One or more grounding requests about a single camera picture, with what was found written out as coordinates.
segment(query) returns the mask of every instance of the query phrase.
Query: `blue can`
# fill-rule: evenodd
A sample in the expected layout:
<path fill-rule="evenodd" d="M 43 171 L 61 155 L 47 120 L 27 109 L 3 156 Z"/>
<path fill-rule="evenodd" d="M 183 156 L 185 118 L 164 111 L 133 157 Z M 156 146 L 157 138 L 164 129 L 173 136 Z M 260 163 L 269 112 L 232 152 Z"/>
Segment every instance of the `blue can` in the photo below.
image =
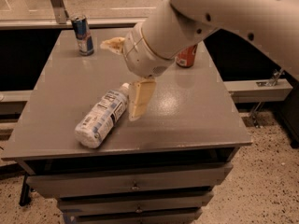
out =
<path fill-rule="evenodd" d="M 71 18 L 78 42 L 78 50 L 82 56 L 93 54 L 93 40 L 87 19 L 84 15 L 75 15 Z"/>

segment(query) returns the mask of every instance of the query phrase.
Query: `red can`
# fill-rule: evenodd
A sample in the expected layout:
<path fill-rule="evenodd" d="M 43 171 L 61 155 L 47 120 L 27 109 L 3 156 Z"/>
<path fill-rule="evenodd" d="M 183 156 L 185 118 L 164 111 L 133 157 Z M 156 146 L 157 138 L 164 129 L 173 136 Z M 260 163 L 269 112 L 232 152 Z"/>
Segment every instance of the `red can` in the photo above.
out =
<path fill-rule="evenodd" d="M 176 56 L 177 65 L 188 68 L 194 65 L 197 44 L 186 48 Z"/>

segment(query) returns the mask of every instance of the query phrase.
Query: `gray tabletop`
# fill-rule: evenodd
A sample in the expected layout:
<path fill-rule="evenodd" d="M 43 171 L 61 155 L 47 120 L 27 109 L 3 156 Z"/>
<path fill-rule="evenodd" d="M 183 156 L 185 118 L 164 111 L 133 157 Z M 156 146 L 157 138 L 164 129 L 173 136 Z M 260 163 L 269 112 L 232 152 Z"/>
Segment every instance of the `gray tabletop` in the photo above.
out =
<path fill-rule="evenodd" d="M 76 141 L 76 125 L 101 96 L 123 82 L 137 79 L 122 56 L 99 46 L 103 40 L 125 36 L 128 31 L 92 30 L 95 53 L 88 57 L 79 55 L 74 32 L 62 31 L 3 159 L 241 147 L 251 143 L 204 43 L 199 44 L 194 67 L 184 69 L 173 64 L 157 78 L 157 89 L 141 119 L 131 122 L 125 112 L 97 149 Z"/>

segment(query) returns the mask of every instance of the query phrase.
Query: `glass partition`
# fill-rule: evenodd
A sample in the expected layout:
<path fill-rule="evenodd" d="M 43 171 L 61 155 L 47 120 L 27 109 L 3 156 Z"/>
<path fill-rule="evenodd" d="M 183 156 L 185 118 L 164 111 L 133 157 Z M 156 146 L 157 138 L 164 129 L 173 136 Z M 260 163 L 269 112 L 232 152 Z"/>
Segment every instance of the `glass partition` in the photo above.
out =
<path fill-rule="evenodd" d="M 83 13 L 88 19 L 146 18 L 161 0 L 62 0 L 66 14 Z M 0 0 L 1 21 L 57 20 L 51 0 Z"/>

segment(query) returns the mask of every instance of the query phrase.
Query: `caster wheel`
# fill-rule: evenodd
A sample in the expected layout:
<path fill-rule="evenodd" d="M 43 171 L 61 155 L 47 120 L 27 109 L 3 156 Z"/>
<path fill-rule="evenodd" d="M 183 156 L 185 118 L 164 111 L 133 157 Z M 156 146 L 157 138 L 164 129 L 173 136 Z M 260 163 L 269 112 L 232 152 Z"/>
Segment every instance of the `caster wheel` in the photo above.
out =
<path fill-rule="evenodd" d="M 299 142 L 297 140 L 292 140 L 291 147 L 292 148 L 299 148 Z"/>

